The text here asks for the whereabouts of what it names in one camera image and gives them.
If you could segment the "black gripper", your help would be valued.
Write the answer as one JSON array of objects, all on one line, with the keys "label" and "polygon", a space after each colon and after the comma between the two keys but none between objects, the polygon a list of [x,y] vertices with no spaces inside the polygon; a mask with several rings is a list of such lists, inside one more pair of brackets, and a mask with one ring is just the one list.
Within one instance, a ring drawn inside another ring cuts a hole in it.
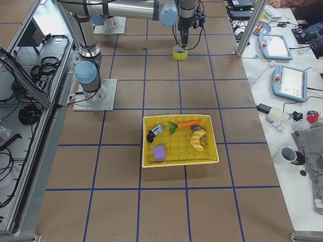
[{"label": "black gripper", "polygon": [[182,48],[186,48],[188,44],[188,37],[189,37],[189,28],[192,27],[193,21],[195,20],[195,16],[191,16],[189,18],[185,18],[179,16],[178,19],[178,30],[181,31],[181,43]]}]

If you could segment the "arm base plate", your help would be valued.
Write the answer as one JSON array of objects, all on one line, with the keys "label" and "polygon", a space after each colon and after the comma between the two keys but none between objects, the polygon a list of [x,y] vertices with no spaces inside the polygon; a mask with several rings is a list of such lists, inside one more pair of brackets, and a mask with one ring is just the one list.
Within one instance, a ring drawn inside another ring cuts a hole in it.
[{"label": "arm base plate", "polygon": [[126,18],[112,17],[107,18],[103,25],[95,25],[95,35],[118,35],[125,33]]},{"label": "arm base plate", "polygon": [[75,100],[72,100],[73,109],[75,111],[112,111],[114,109],[115,95],[117,89],[117,79],[101,79],[101,88],[90,94],[85,92],[79,84],[78,92]]}]

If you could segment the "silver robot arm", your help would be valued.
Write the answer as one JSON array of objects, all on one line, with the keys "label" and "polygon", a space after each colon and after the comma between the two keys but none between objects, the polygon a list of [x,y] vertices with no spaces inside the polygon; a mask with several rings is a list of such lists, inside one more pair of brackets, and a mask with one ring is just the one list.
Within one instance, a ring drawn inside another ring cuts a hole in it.
[{"label": "silver robot arm", "polygon": [[58,1],[71,18],[74,39],[79,42],[83,58],[75,67],[75,75],[83,88],[84,101],[101,103],[108,94],[100,79],[101,51],[96,43],[94,26],[106,19],[117,17],[159,21],[170,27],[177,25],[180,46],[188,44],[189,29],[197,28],[197,5],[195,1]]}]

